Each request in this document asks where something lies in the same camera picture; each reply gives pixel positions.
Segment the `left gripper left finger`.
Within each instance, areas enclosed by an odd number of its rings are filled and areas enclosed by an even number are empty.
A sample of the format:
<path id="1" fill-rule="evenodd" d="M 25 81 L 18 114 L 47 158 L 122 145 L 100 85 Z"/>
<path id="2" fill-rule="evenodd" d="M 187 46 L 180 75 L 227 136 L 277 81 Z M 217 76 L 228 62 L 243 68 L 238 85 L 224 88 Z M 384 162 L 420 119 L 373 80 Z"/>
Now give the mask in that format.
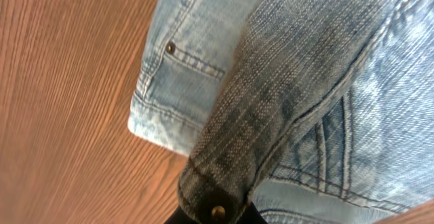
<path id="1" fill-rule="evenodd" d="M 178 206 L 164 224 L 195 224 L 195 221 Z"/>

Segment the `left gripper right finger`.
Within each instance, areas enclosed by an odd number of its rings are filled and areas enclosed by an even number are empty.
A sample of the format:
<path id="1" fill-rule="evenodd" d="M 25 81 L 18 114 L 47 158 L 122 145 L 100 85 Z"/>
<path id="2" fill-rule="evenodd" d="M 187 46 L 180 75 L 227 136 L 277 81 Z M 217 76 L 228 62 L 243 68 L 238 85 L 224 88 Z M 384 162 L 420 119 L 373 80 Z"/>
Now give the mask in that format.
<path id="1" fill-rule="evenodd" d="M 267 224 L 253 203 L 245 208 L 237 224 Z"/>

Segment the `light blue denim shorts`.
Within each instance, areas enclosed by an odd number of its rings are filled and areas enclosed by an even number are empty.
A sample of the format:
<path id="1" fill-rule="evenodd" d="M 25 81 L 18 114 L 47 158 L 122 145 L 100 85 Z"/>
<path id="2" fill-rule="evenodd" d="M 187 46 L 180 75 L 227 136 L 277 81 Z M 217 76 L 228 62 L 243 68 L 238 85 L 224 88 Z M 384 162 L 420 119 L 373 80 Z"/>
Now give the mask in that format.
<path id="1" fill-rule="evenodd" d="M 159 0 L 129 130 L 195 223 L 373 223 L 433 199 L 433 0 Z"/>

